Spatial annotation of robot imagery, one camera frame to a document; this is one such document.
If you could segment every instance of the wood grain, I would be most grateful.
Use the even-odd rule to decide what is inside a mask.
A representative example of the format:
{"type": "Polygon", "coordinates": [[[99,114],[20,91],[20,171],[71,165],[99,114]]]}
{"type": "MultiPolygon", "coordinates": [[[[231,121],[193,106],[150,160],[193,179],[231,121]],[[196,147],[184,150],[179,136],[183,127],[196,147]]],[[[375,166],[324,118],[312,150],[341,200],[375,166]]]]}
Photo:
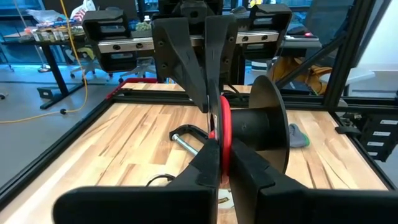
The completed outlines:
{"type": "MultiPolygon", "coordinates": [[[[386,190],[349,139],[335,132],[328,113],[288,111],[288,118],[311,140],[309,147],[290,150],[288,176],[310,188],[386,190]]],[[[157,174],[178,175],[193,158],[169,141],[169,131],[182,124],[206,129],[206,115],[193,106],[114,104],[0,213],[0,223],[52,223],[54,201],[76,187],[145,185],[157,174]]],[[[191,136],[183,138],[196,149],[202,146],[191,136]]],[[[218,223],[236,223],[234,209],[220,210],[218,223]]]]}

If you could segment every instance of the yellow cable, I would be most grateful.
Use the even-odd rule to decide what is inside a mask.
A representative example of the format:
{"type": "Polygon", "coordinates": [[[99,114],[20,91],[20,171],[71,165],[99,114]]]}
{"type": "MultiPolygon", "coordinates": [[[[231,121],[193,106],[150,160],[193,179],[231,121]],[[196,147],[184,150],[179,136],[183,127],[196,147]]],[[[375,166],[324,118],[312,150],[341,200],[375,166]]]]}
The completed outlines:
{"type": "MultiPolygon", "coordinates": [[[[70,27],[69,17],[67,16],[68,15],[67,14],[67,10],[65,9],[65,5],[63,4],[63,0],[60,0],[60,2],[61,2],[63,13],[64,13],[65,17],[67,18],[68,34],[69,34],[69,38],[70,38],[70,43],[71,43],[71,46],[72,46],[73,53],[75,54],[75,58],[76,58],[76,60],[77,60],[77,62],[79,64],[81,73],[83,75],[83,80],[84,80],[84,84],[85,84],[85,91],[86,91],[84,103],[82,104],[82,106],[80,108],[75,109],[75,110],[66,110],[67,113],[73,113],[73,112],[80,111],[86,105],[87,97],[88,97],[87,81],[86,81],[85,71],[84,71],[83,67],[81,66],[81,63],[80,63],[80,60],[79,60],[79,57],[77,55],[77,51],[76,51],[76,48],[75,48],[75,44],[73,43],[72,29],[70,27]]],[[[32,119],[41,118],[41,117],[44,117],[44,116],[48,116],[48,115],[51,115],[51,114],[57,114],[57,113],[59,113],[59,111],[49,112],[49,113],[33,116],[33,117],[30,117],[30,118],[17,119],[17,120],[14,120],[14,121],[0,121],[0,124],[11,124],[11,123],[18,123],[18,122],[22,122],[22,121],[29,121],[29,120],[32,120],[32,119]]]]}

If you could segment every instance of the wall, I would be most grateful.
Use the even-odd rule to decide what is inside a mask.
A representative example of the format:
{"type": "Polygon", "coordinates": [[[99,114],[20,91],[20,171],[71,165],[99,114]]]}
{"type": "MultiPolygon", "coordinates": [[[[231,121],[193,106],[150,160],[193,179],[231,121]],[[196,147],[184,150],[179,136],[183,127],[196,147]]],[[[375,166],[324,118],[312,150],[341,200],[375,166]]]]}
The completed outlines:
{"type": "Polygon", "coordinates": [[[398,0],[392,0],[358,67],[374,71],[398,72],[398,0]]]}

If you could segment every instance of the black spool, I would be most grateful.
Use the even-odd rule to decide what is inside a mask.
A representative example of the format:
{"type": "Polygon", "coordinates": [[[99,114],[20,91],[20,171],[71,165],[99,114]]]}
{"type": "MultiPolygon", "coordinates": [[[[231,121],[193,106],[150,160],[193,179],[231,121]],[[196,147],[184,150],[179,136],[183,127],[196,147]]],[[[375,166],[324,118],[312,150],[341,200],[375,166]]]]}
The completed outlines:
{"type": "Polygon", "coordinates": [[[289,129],[279,90],[259,76],[250,92],[249,109],[232,110],[232,135],[257,151],[280,172],[289,161],[289,129]]]}

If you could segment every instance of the cluttered table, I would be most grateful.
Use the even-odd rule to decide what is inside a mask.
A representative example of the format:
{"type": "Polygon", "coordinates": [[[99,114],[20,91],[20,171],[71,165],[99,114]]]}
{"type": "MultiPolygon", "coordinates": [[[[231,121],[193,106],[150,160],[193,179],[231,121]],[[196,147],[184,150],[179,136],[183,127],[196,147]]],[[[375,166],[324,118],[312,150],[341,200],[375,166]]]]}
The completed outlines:
{"type": "MultiPolygon", "coordinates": [[[[127,83],[123,88],[182,90],[174,84],[127,83]]],[[[287,111],[287,116],[310,145],[290,150],[286,175],[309,188],[387,190],[351,141],[335,131],[329,113],[287,111]]],[[[182,124],[206,129],[206,115],[194,106],[113,104],[0,213],[0,223],[52,223],[54,201],[76,187],[145,185],[157,174],[178,175],[193,158],[169,140],[169,131],[182,124]]],[[[202,146],[191,136],[183,138],[195,149],[202,146]]],[[[236,223],[234,208],[219,210],[218,223],[236,223]]]]}

